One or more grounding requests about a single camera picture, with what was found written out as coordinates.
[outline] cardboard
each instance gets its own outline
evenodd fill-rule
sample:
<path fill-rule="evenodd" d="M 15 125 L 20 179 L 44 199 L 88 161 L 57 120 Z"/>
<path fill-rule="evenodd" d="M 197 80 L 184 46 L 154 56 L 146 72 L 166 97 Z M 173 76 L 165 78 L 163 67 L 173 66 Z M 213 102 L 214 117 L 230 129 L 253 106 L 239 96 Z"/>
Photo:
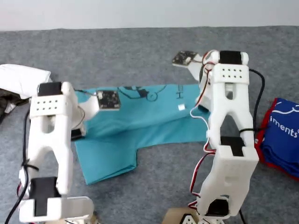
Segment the cardboard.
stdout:
<path fill-rule="evenodd" d="M 190 208 L 172 208 L 168 209 L 162 224 L 180 224 L 184 214 L 191 214 L 194 221 L 198 223 L 199 219 L 196 210 Z"/>

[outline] white wall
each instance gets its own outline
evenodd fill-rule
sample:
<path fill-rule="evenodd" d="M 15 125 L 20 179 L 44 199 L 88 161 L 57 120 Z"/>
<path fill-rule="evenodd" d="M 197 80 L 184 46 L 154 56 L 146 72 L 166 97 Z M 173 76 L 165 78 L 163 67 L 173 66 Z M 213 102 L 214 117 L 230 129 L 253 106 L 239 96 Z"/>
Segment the white wall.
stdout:
<path fill-rule="evenodd" d="M 0 0 L 0 30 L 299 25 L 299 0 Z"/>

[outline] red trim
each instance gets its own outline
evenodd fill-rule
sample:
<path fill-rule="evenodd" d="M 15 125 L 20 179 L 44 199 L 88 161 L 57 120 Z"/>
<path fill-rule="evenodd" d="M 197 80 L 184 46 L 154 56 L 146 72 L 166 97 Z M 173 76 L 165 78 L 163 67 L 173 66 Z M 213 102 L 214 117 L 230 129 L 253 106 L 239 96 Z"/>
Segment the red trim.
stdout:
<path fill-rule="evenodd" d="M 273 163 L 270 163 L 270 162 L 265 162 L 265 164 L 268 166 L 268 167 L 272 167 L 272 168 L 275 168 L 275 169 L 278 169 L 282 172 L 284 172 L 285 174 L 287 174 L 289 177 L 291 177 L 292 179 L 296 180 L 296 181 L 299 181 L 299 177 L 296 177 L 296 176 L 293 176 L 291 174 L 289 174 L 288 172 L 286 172 L 284 169 L 282 169 L 280 166 L 278 165 L 275 165 Z"/>
<path fill-rule="evenodd" d="M 270 109 L 267 110 L 267 112 L 266 112 L 266 114 L 265 114 L 265 116 L 264 116 L 264 118 L 263 118 L 261 127 L 266 127 L 266 126 L 268 125 L 269 118 L 270 118 L 270 114 L 272 113 L 272 111 L 273 111 L 273 109 L 274 109 L 276 103 L 277 103 L 277 98 L 274 99 L 274 101 L 273 101 L 273 103 L 272 103 Z M 262 150 L 261 150 L 261 148 L 260 148 L 261 143 L 263 142 L 263 136 L 264 136 L 264 134 L 265 134 L 265 131 L 266 131 L 266 130 L 264 129 L 264 130 L 261 130 L 261 131 L 258 132 L 258 134 L 257 134 L 257 143 L 254 144 L 254 146 L 255 146 L 255 148 L 256 148 L 256 151 L 257 151 L 257 154 L 258 154 L 258 157 L 259 157 L 259 159 L 260 159 L 260 162 L 266 164 L 266 165 L 269 166 L 269 167 L 278 169 L 278 170 L 284 172 L 285 174 L 287 174 L 288 176 L 290 176 L 292 179 L 294 179 L 294 180 L 296 180 L 296 181 L 299 181 L 299 177 L 292 176 L 291 174 L 289 174 L 288 172 L 286 172 L 286 171 L 285 171 L 283 168 L 281 168 L 280 166 L 275 165 L 275 164 L 273 164 L 273 163 L 271 163 L 271 162 L 266 162 L 266 161 L 265 161 L 265 157 L 264 157 L 263 152 L 262 152 Z"/>
<path fill-rule="evenodd" d="M 266 114 L 265 114 L 265 116 L 264 116 L 264 118 L 263 118 L 261 127 L 266 127 L 266 126 L 268 125 L 269 118 L 270 118 L 270 114 L 272 113 L 272 111 L 273 111 L 273 109 L 274 109 L 276 103 L 277 103 L 277 98 L 274 99 L 274 101 L 273 101 L 273 103 L 272 103 L 270 109 L 267 110 L 267 112 L 266 112 Z M 259 131 L 259 132 L 257 133 L 257 143 L 254 144 L 254 147 L 256 148 L 256 152 L 257 152 L 257 154 L 258 154 L 258 157 L 259 157 L 259 159 L 260 159 L 260 161 L 261 161 L 262 163 L 265 163 L 265 158 L 264 158 L 264 156 L 263 156 L 263 152 L 262 152 L 262 150 L 261 150 L 261 148 L 260 148 L 260 145 L 261 145 L 261 143 L 263 142 L 263 136 L 264 136 L 264 134 L 265 134 L 265 131 L 266 131 L 266 129 L 261 130 L 261 131 Z"/>

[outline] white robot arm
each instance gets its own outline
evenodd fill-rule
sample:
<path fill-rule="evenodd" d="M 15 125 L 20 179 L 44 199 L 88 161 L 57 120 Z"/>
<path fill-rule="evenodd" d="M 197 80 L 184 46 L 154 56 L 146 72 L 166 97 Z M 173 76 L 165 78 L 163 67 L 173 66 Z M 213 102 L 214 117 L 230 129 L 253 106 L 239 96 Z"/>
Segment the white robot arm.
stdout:
<path fill-rule="evenodd" d="M 88 101 L 78 103 L 71 84 L 40 84 L 38 96 L 30 106 L 30 132 L 27 149 L 28 182 L 27 199 L 20 203 L 20 221 L 45 222 L 59 219 L 91 223 L 93 202 L 88 197 L 67 197 L 71 188 L 73 154 L 71 137 L 85 135 L 84 120 L 89 120 L 100 110 L 118 110 L 120 101 L 115 91 L 98 91 Z M 58 162 L 57 177 L 38 177 L 45 155 L 53 151 Z M 24 168 L 19 178 L 24 186 Z"/>
<path fill-rule="evenodd" d="M 207 137 L 215 157 L 194 204 L 201 223 L 205 223 L 203 220 L 218 223 L 237 215 L 258 163 L 249 112 L 248 55 L 212 50 L 200 57 L 194 52 L 181 51 L 172 63 L 188 68 L 199 80 L 201 96 L 196 107 L 203 106 L 211 113 Z M 221 136 L 220 128 L 226 115 L 232 116 L 239 130 L 252 131 L 244 131 L 240 137 Z"/>

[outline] black fabric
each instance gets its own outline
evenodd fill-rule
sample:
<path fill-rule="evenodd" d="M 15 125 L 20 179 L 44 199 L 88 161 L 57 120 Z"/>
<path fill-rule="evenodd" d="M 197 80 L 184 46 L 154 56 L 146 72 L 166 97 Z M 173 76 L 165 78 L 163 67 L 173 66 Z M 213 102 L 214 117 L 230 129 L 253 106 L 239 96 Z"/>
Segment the black fabric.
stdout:
<path fill-rule="evenodd" d="M 0 89 L 0 124 L 6 117 L 5 109 L 8 103 L 14 104 L 16 106 L 26 104 L 28 99 L 21 99 L 19 94 L 10 92 L 4 89 Z"/>

